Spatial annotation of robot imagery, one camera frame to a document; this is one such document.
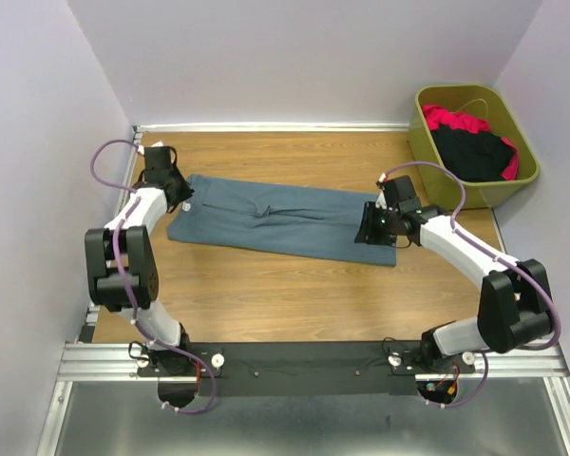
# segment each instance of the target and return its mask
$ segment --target metal frame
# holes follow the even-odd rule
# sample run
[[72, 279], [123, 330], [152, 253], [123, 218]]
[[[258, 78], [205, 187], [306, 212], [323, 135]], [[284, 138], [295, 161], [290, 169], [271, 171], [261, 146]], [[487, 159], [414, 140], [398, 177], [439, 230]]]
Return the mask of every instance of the metal frame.
[[[228, 131], [250, 131], [250, 125], [244, 125], [243, 129], [230, 128]], [[297, 130], [278, 130], [270, 126], [252, 129], [251, 131], [335, 131], [333, 126], [309, 125], [308, 128], [298, 128]], [[366, 130], [372, 131], [374, 128], [352, 128], [346, 130]], [[144, 131], [224, 131], [218, 129], [203, 130], [192, 126], [181, 125], [147, 125], [144, 127], [134, 127], [134, 143], [139, 144]], [[136, 154], [131, 154], [131, 159], [126, 167], [123, 183], [130, 182], [135, 165]], [[120, 194], [119, 207], [115, 211], [118, 214], [125, 203], [125, 191]], [[492, 219], [496, 229], [501, 249], [505, 251], [501, 231], [498, 222], [492, 211]], [[86, 317], [86, 327], [92, 330], [97, 322], [99, 307], [89, 304]], [[559, 346], [546, 351], [511, 351], [507, 354], [490, 353], [488, 356], [490, 367], [490, 378], [519, 378], [519, 377], [542, 377], [550, 398], [551, 407], [554, 410], [561, 437], [570, 455], [570, 387], [566, 377], [570, 372], [565, 363], [565, 359]], [[481, 357], [475, 360], [476, 373], [465, 374], [466, 378], [480, 378], [484, 372], [484, 361]], [[417, 380], [428, 380], [435, 378], [429, 374], [417, 375]], [[86, 344], [74, 343], [66, 344], [62, 356], [55, 390], [50, 402], [45, 427], [38, 446], [38, 456], [54, 455], [57, 450], [59, 436], [67, 415], [67, 405], [74, 382], [122, 382], [122, 381], [143, 381], [158, 382], [158, 378], [142, 378], [137, 375], [137, 364], [128, 355], [127, 344]], [[161, 382], [195, 382], [194, 377], [169, 377], [161, 378]]]

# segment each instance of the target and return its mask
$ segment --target pile of clothes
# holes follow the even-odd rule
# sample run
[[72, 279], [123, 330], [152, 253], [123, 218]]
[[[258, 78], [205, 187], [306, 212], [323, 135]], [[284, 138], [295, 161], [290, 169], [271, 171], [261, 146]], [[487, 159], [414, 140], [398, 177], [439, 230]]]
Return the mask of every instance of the pile of clothes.
[[517, 149], [509, 139], [492, 133], [487, 121], [436, 104], [426, 104], [422, 111], [442, 162], [458, 178], [490, 182], [517, 177]]

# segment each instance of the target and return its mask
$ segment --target black cloth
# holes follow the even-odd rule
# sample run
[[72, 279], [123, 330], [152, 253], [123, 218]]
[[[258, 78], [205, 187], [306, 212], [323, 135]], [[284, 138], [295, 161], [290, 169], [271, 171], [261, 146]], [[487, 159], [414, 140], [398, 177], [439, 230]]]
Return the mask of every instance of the black cloth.
[[468, 182], [504, 181], [515, 149], [489, 131], [471, 133], [440, 125], [430, 134], [448, 170]]

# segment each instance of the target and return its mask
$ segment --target white wall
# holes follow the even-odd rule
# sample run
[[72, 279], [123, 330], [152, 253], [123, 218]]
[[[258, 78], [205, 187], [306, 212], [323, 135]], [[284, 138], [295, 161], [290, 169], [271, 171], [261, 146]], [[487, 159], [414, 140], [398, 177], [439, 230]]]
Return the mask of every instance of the white wall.
[[[83, 236], [116, 198], [88, 161], [113, 137], [130, 122], [66, 1], [0, 0], [0, 455], [35, 454], [82, 325]], [[121, 179], [124, 149], [109, 154], [100, 169]]]
[[134, 124], [408, 122], [493, 84], [541, 0], [68, 0]]
[[497, 88], [539, 156], [537, 184], [496, 211], [509, 252], [549, 274], [570, 367], [570, 1], [545, 0]]

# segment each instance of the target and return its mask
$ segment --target dark gray panel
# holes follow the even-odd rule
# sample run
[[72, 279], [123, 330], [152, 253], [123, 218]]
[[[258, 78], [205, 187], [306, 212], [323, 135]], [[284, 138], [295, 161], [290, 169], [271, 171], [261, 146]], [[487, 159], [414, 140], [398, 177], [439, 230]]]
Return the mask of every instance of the dark gray panel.
[[224, 398], [198, 416], [161, 410], [155, 387], [75, 385], [57, 454], [564, 454], [541, 379], [492, 379], [473, 402], [446, 410], [373, 394]]

